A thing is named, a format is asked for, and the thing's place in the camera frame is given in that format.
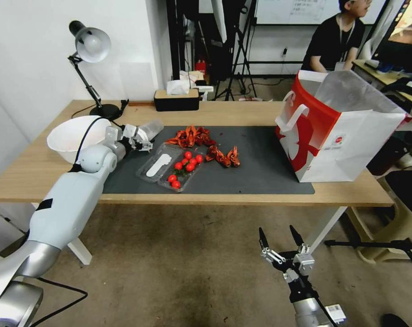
lamp shade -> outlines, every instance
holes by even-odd
[[[69,29],[75,37],[76,51],[82,60],[96,63],[106,58],[111,50],[108,34],[93,27],[86,27],[78,20],[73,20]]]

white table leg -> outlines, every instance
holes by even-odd
[[[346,209],[347,207],[327,208],[316,227],[305,240],[305,243],[310,246],[310,253],[313,253],[313,251],[323,241],[324,237],[332,229],[333,225],[338,221],[339,217],[341,217]]]
[[[39,203],[32,203],[32,205],[36,208],[38,208]],[[81,263],[84,265],[89,265],[91,262],[91,259],[93,258],[92,254],[88,251],[88,249],[85,247],[85,245],[82,243],[82,241],[77,238],[73,240],[72,242],[68,243],[67,245],[71,252],[74,253],[76,257],[80,260]]]

computer screen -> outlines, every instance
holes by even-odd
[[[395,28],[388,41],[412,45],[412,0],[406,1],[395,18]]]
[[[405,0],[374,56],[412,71],[412,0]]]

wooden table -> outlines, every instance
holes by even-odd
[[[401,77],[406,77],[402,73],[393,71],[380,73],[376,69],[366,65],[365,60],[353,61],[353,70],[376,89],[382,89],[386,85],[396,82]],[[392,91],[391,93],[395,94],[401,101],[407,101],[412,105],[412,95],[397,91]],[[407,124],[402,124],[398,130],[412,130],[412,121]]]
[[[46,144],[50,131],[92,101],[75,100],[6,169],[0,177],[0,202],[40,202],[71,165]],[[153,106],[128,106],[118,124],[141,125],[159,118],[164,125],[273,126],[281,102],[200,102],[198,111],[157,112]],[[86,110],[79,115],[88,114]],[[367,171],[354,182],[314,183],[315,194],[102,194],[100,203],[327,206],[325,217],[306,238],[314,250],[348,206],[390,206],[392,200]],[[77,239],[70,248],[85,263],[91,260]]]

lamp base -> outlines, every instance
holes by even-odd
[[[107,118],[109,120],[114,120],[117,119],[122,115],[121,110],[118,108],[118,106],[114,104],[103,104],[102,108],[99,109],[97,107],[91,109],[89,112],[90,115],[97,115],[97,116],[102,116],[104,118]]]

